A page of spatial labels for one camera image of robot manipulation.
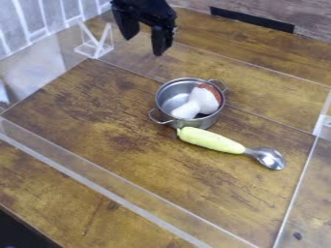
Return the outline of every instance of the wooden board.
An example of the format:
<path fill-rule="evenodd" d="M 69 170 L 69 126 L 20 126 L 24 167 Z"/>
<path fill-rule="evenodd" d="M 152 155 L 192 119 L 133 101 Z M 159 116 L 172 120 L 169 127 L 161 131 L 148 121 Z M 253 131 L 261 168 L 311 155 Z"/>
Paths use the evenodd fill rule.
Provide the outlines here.
<path fill-rule="evenodd" d="M 208 13 L 209 6 L 260 16 L 295 24 L 295 33 L 331 42 L 329 10 L 327 0 L 296 1 L 221 1 L 221 0 L 169 0 L 171 4 Z"/>
<path fill-rule="evenodd" d="M 0 150 L 0 207 L 61 247 L 192 247 L 10 145 Z"/>
<path fill-rule="evenodd" d="M 176 12 L 177 43 L 331 87 L 331 44 L 181 8 Z M 88 22 L 97 36 L 104 21 L 113 21 L 111 13 Z"/>
<path fill-rule="evenodd" d="M 271 247 L 312 136 L 225 107 L 211 131 L 271 146 L 288 168 L 271 171 L 183 143 L 147 119 L 159 83 L 103 62 L 83 62 L 4 117 L 181 205 L 249 242 Z"/>
<path fill-rule="evenodd" d="M 115 37 L 116 50 L 101 61 L 161 82 L 175 78 L 221 79 L 228 86 L 229 106 L 312 132 L 328 87 L 181 44 L 173 44 L 161 57 L 155 57 L 148 35 L 141 33 L 129 42 L 119 39 L 117 32 Z"/>

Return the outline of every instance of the wooden surface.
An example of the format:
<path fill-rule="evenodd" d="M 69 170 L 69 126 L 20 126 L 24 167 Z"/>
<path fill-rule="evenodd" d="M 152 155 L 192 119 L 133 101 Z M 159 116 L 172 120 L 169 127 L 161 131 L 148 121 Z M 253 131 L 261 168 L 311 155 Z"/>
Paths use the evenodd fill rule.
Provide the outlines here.
<path fill-rule="evenodd" d="M 100 30 L 100 25 L 101 23 L 95 21 L 91 24 L 92 30 Z M 192 36 L 199 32 L 183 30 L 183 33 L 183 36 L 185 33 Z M 327 86 L 193 48 L 200 47 L 199 42 L 209 40 L 216 44 L 216 36 L 205 36 L 203 40 L 199 40 L 201 37 L 196 38 L 199 42 L 189 44 L 193 47 L 175 43 L 161 57 L 151 54 L 148 39 L 148 35 L 140 35 L 129 43 L 117 40 L 116 50 L 105 55 L 101 61 L 161 82 L 187 77 L 220 79 L 229 88 L 228 105 L 312 132 L 329 91 Z"/>
<path fill-rule="evenodd" d="M 211 131 L 252 147 L 275 147 L 287 170 L 269 171 L 245 157 L 187 145 L 171 128 L 147 119 L 157 87 L 88 60 L 4 117 L 249 242 L 271 246 L 312 136 L 225 107 Z"/>
<path fill-rule="evenodd" d="M 129 43 L 119 41 L 103 60 L 151 78 L 88 60 L 4 117 L 253 244 L 271 247 L 328 88 L 188 46 L 175 45 L 157 59 L 148 52 L 148 37 L 140 36 Z M 284 171 L 183 143 L 175 130 L 148 120 L 159 81 L 183 76 L 225 81 L 227 107 L 211 131 L 247 146 L 276 148 L 288 162 Z M 188 246 L 4 143 L 2 150 L 1 205 L 60 245 Z M 227 247 L 225 240 L 220 246 Z"/>
<path fill-rule="evenodd" d="M 0 142 L 0 203 L 61 247 L 192 247 Z"/>
<path fill-rule="evenodd" d="M 296 34 L 331 42 L 328 24 L 331 4 L 327 0 L 169 0 L 169 3 L 203 13 L 209 13 L 209 6 L 212 6 L 252 16 L 280 20 L 295 25 Z"/>

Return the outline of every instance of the small saucepan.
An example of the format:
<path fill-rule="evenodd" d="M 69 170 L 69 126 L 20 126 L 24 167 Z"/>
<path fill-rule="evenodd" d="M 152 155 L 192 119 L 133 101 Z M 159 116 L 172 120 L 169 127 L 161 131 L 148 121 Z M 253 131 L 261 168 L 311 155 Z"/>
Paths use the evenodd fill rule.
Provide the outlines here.
<path fill-rule="evenodd" d="M 221 94 L 223 102 L 219 106 L 219 109 L 216 110 L 216 112 L 208 115 L 197 114 L 193 119 L 175 118 L 171 115 L 171 111 L 187 102 L 191 90 L 199 83 L 207 83 L 212 85 L 219 91 L 219 93 Z M 183 128 L 183 127 L 195 127 L 200 129 L 207 129 L 219 120 L 221 110 L 225 105 L 227 89 L 228 88 L 225 84 L 216 79 L 203 80 L 203 79 L 193 78 L 193 77 L 185 77 L 185 78 L 179 78 L 172 81 L 168 81 L 167 83 L 161 85 L 161 87 L 159 88 L 156 92 L 155 103 L 156 103 L 157 108 L 153 108 L 148 112 L 148 117 L 155 123 L 161 124 L 161 125 L 168 125 L 175 129 Z M 160 113 L 157 114 L 160 119 L 155 117 L 156 111 L 159 111 Z"/>

